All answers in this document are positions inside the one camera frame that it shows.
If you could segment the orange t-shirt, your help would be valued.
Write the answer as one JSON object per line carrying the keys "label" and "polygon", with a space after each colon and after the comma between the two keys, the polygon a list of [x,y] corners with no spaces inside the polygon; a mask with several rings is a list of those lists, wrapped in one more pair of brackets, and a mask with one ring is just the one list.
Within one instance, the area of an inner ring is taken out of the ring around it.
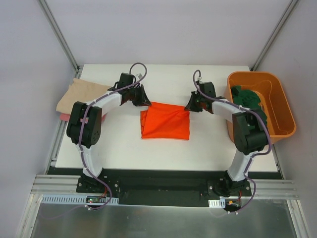
{"label": "orange t-shirt", "polygon": [[190,139],[190,112],[184,106],[152,102],[140,113],[142,139]]}

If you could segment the right aluminium frame post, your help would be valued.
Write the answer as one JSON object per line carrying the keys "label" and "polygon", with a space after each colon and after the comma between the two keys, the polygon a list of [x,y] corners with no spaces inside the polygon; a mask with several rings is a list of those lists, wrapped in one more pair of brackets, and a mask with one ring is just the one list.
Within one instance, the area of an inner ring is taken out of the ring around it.
{"label": "right aluminium frame post", "polygon": [[256,58],[255,62],[249,67],[251,72],[257,71],[261,66],[262,62],[264,61],[266,55],[268,54],[269,50],[273,46],[274,42],[278,38],[279,34],[281,33],[282,29],[285,27],[287,21],[291,17],[292,13],[300,3],[300,0],[290,0],[287,4],[286,8],[284,9],[281,17],[279,18],[277,24],[273,28],[271,34],[269,35],[268,39],[266,40],[262,50],[260,51],[258,57]]}

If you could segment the pink folded t-shirt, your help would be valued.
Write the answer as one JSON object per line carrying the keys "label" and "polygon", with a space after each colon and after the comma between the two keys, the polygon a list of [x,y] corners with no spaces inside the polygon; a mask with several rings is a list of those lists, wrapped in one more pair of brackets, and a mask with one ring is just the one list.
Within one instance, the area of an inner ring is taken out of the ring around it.
{"label": "pink folded t-shirt", "polygon": [[[70,115],[69,114],[60,114],[59,119],[61,121],[69,121]],[[102,116],[102,122],[104,122],[106,119],[106,115]]]}

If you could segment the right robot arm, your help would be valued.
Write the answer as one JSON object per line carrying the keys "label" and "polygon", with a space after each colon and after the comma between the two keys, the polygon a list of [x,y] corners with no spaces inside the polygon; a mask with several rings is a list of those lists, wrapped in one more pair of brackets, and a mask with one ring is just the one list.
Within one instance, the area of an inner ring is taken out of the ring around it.
{"label": "right robot arm", "polygon": [[236,105],[227,99],[216,97],[212,82],[194,81],[196,91],[191,92],[185,110],[202,112],[203,110],[223,117],[233,126],[233,140],[236,153],[227,170],[230,177],[223,183],[227,195],[235,195],[241,189],[239,181],[248,177],[249,168],[257,156],[264,156],[271,151],[268,129],[255,111]]}

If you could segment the left aluminium frame post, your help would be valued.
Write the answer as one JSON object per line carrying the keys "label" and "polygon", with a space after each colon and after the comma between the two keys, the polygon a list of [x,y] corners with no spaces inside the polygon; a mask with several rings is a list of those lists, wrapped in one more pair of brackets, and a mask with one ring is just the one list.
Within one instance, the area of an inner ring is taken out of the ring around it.
{"label": "left aluminium frame post", "polygon": [[55,16],[46,0],[37,0],[43,14],[45,15],[51,29],[53,30],[53,33],[59,42],[65,56],[67,57],[68,61],[70,62],[72,68],[76,73],[80,71],[80,65],[78,64],[77,60],[75,59],[74,54],[71,51],[71,48],[69,47],[69,44],[62,33],[62,30],[60,26],[58,25],[57,20],[55,19]]}

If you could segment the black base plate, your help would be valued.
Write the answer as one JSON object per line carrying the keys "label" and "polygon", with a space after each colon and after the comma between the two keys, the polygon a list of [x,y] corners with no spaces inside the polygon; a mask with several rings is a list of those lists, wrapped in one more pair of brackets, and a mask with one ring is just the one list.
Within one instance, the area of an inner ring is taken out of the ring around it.
{"label": "black base plate", "polygon": [[50,168],[48,174],[78,176],[76,192],[96,195],[89,204],[112,197],[120,205],[207,207],[219,199],[215,190],[228,183],[224,171],[104,169],[99,180],[81,169]]}

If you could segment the green t-shirt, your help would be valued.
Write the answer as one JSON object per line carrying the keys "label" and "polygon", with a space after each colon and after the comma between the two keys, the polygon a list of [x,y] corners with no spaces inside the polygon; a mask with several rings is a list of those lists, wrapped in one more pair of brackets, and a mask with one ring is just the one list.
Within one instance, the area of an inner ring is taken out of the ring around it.
{"label": "green t-shirt", "polygon": [[265,125],[267,125],[267,115],[264,112],[263,105],[259,96],[251,90],[243,90],[241,86],[231,87],[233,103],[245,108],[257,111]]}

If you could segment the aluminium frame post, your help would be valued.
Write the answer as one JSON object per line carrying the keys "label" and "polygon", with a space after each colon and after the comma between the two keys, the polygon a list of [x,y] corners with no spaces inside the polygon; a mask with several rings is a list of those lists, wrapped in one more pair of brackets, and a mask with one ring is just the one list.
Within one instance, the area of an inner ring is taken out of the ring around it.
{"label": "aluminium frame post", "polygon": [[273,28],[271,34],[269,35],[268,39],[266,40],[262,50],[260,51],[258,57],[256,58],[255,62],[249,67],[251,72],[257,71],[261,66],[262,62],[264,61],[266,55],[268,54],[269,50],[273,46],[274,42],[278,38],[279,34],[281,33],[282,29],[285,27],[287,21],[291,17],[292,13],[300,3],[300,0],[290,0],[287,4],[286,8],[284,9],[281,17],[279,18],[277,24]]}
{"label": "aluminium frame post", "polygon": [[51,29],[53,30],[53,33],[59,42],[65,56],[67,57],[68,61],[70,62],[72,68],[76,73],[80,71],[80,65],[78,64],[77,60],[75,59],[74,54],[71,51],[71,48],[69,47],[69,44],[62,33],[62,30],[60,26],[58,25],[57,20],[55,19],[55,16],[46,0],[37,0],[43,14],[45,15]]}

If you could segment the beige folded t-shirt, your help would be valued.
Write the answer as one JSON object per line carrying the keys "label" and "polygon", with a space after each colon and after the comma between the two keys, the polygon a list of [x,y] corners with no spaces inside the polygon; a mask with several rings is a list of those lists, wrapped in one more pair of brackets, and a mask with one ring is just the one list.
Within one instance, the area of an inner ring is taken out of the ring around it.
{"label": "beige folded t-shirt", "polygon": [[71,114],[74,103],[89,102],[105,94],[110,86],[101,85],[82,79],[74,78],[67,92],[56,106],[56,111],[62,114]]}

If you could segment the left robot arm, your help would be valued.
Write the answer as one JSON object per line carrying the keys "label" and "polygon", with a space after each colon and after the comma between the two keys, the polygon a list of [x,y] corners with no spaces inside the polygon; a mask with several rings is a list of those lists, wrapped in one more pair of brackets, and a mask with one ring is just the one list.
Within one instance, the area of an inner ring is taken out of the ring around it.
{"label": "left robot arm", "polygon": [[83,174],[91,177],[87,186],[94,193],[101,192],[105,186],[105,181],[99,177],[103,169],[101,161],[93,151],[102,133],[103,117],[128,101],[136,107],[151,106],[141,84],[143,78],[140,74],[122,73],[119,81],[100,97],[73,105],[66,135],[79,151]]}

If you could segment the aluminium front rail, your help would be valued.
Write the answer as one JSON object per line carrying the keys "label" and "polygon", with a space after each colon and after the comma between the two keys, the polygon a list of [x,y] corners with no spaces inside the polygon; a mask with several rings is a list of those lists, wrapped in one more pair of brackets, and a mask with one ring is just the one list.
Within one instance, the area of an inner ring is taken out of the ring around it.
{"label": "aluminium front rail", "polygon": [[[140,191],[198,191],[200,194],[212,195],[215,182],[200,178],[107,178],[106,183],[114,197],[127,193],[129,190]],[[254,195],[255,199],[298,200],[299,195],[291,180],[256,179],[240,189],[242,197]],[[32,194],[85,194],[99,195],[104,192],[102,185],[96,188],[84,185],[79,176],[37,175]]]}

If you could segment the orange plastic bin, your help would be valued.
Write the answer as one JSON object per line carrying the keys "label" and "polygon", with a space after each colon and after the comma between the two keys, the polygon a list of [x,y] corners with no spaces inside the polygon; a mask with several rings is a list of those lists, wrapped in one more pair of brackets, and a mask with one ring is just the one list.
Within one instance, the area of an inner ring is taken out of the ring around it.
{"label": "orange plastic bin", "polygon": [[272,143],[292,136],[296,123],[279,79],[268,72],[237,71],[227,78],[224,96],[233,101],[231,88],[250,90],[257,94],[260,106],[267,116],[267,127]]}

